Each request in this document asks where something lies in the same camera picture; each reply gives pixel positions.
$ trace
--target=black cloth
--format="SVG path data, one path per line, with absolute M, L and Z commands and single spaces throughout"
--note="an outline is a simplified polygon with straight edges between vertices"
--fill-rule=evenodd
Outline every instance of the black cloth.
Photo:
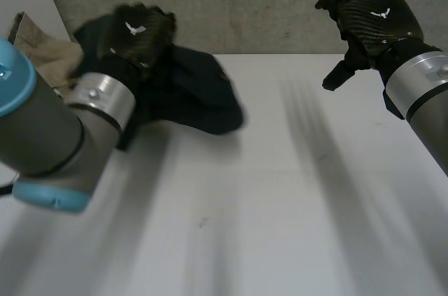
M 110 16 L 103 16 L 75 32 L 85 56 L 72 78 L 94 71 L 98 65 L 100 38 L 109 22 Z M 159 59 L 151 77 L 139 84 L 136 97 L 136 109 L 118 146 L 122 150 L 139 125 L 154 120 L 177 122 L 210 134 L 234 131 L 244 121 L 232 83 L 216 59 L 175 45 Z

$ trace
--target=silver metal joint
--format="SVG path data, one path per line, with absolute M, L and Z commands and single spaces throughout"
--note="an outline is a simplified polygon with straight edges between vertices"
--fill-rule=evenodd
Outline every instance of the silver metal joint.
M 448 55 L 427 52 L 400 66 L 389 78 L 386 93 L 406 118 L 415 101 L 444 83 L 448 83 Z
M 112 117 L 122 130 L 135 107 L 135 97 L 120 81 L 106 74 L 85 74 L 65 99 L 67 105 L 85 105 Z

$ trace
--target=bird logo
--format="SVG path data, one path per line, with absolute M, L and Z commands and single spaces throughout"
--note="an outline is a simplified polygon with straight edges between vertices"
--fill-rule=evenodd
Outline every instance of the bird logo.
M 146 28 L 143 25 L 141 25 L 138 28 L 133 28 L 133 27 L 131 27 L 131 25 L 129 23 L 125 22 L 125 24 L 126 24 L 126 28 L 128 28 L 129 31 L 131 32 L 131 34 L 134 36 L 137 34 L 140 34 L 141 32 L 146 30 Z
M 389 12 L 390 12 L 390 11 L 391 11 L 391 9 L 390 9 L 390 8 L 387 8 L 387 11 L 386 11 L 385 13 L 377 14 L 377 13 L 374 13 L 373 11 L 371 11 L 370 13 L 371 13 L 372 15 L 374 15 L 374 16 L 378 16 L 378 17 L 382 17 L 382 18 L 386 19 L 387 16 L 389 15 Z

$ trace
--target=black glove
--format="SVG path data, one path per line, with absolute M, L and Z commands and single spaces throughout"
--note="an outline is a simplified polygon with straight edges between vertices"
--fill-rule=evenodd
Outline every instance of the black glove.
M 102 34 L 99 58 L 117 55 L 141 71 L 141 79 L 150 75 L 157 60 L 172 45 L 176 32 L 173 13 L 159 7 L 122 5 L 115 9 Z
M 319 0 L 316 9 L 328 10 L 349 43 L 344 60 L 323 80 L 336 90 L 357 70 L 376 69 L 381 55 L 403 39 L 423 41 L 417 19 L 405 0 Z

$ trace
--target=beige cloth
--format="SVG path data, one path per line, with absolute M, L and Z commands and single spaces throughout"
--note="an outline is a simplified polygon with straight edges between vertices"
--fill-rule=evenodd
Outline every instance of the beige cloth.
M 68 75 L 83 58 L 79 44 L 47 35 L 26 13 L 16 16 L 8 40 L 28 56 L 49 86 L 68 92 Z

